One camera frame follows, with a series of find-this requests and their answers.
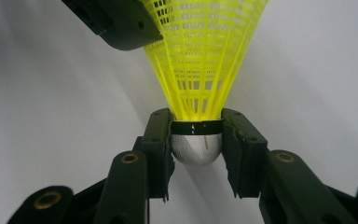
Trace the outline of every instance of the white background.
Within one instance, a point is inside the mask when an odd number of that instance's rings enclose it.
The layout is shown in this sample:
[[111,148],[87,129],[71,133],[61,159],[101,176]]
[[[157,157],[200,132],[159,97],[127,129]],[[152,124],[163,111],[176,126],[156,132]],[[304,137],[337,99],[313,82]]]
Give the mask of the white background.
[[[166,107],[142,49],[108,47],[61,1],[0,1],[0,223],[33,192],[74,192],[105,178],[148,116]],[[358,0],[271,0],[226,107],[269,148],[302,157],[322,181],[358,187]],[[176,163],[152,223],[261,223],[223,160]]]

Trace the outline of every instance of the yellow shuttlecock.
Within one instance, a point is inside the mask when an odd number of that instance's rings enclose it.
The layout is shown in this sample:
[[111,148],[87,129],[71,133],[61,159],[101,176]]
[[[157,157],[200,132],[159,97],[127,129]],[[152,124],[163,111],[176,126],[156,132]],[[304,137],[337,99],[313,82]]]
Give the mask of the yellow shuttlecock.
[[221,130],[208,132],[210,124],[216,125],[207,121],[220,119],[267,1],[142,0],[163,36],[145,52],[181,122],[173,126],[184,124],[189,131],[175,134],[173,129],[173,154],[179,161],[210,163],[219,155]]

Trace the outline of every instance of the mesh pattern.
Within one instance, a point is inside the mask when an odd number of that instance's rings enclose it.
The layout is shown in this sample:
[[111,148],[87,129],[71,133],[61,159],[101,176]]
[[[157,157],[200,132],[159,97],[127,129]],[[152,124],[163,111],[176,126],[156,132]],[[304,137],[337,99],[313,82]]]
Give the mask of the mesh pattern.
[[267,1],[142,0],[164,37],[145,51],[176,119],[219,119]]

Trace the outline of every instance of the black band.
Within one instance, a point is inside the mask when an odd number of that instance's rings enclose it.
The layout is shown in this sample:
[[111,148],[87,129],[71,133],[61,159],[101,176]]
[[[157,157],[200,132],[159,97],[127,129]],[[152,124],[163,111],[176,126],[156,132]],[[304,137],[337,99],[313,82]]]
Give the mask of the black band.
[[171,124],[171,134],[181,135],[209,135],[219,134],[223,131],[223,121],[204,120],[204,121],[173,121]]

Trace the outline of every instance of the metal screw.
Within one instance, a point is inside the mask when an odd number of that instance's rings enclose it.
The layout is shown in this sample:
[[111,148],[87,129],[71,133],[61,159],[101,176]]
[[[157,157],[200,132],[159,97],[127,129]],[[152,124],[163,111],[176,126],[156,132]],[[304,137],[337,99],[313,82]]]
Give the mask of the metal screw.
[[34,201],[34,208],[47,209],[61,200],[62,196],[57,191],[48,191]]
[[295,158],[292,155],[290,155],[288,153],[284,153],[284,152],[276,154],[275,157],[278,159],[278,161],[283,161],[283,162],[295,161]]
[[121,161],[123,163],[133,163],[133,162],[136,162],[139,160],[139,157],[138,155],[136,154],[127,154],[127,155],[124,155],[123,157],[121,157]]

